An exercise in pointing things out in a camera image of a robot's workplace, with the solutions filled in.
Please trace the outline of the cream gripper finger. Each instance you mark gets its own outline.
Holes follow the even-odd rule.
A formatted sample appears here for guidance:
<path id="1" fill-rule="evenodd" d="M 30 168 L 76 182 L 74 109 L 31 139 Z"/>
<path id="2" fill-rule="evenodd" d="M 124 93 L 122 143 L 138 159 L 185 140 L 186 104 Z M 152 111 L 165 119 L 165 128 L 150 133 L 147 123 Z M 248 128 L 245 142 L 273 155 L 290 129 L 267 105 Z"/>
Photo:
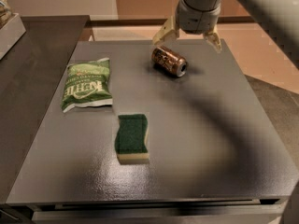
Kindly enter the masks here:
<path id="1" fill-rule="evenodd" d="M 221 39 L 216 26 L 204 33 L 204 39 L 218 53 L 222 51 Z"/>
<path id="2" fill-rule="evenodd" d="M 171 16 L 162 25 L 160 30 L 152 38 L 152 43 L 155 46 L 161 46 L 165 42 L 179 38 L 179 28 L 176 22 L 176 17 Z"/>

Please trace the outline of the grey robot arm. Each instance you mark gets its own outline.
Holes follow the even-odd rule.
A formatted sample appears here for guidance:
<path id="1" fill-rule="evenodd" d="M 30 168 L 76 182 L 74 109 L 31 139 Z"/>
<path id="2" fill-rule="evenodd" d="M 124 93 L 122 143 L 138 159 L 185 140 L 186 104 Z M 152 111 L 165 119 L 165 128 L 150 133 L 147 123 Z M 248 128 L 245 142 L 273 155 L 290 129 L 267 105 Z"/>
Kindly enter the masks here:
<path id="1" fill-rule="evenodd" d="M 217 22 L 222 0 L 179 0 L 176 13 L 166 20 L 152 38 L 161 45 L 179 32 L 202 35 L 205 41 L 221 50 Z M 250 16 L 278 45 L 284 54 L 299 67 L 299 3 L 298 0 L 237 0 Z"/>

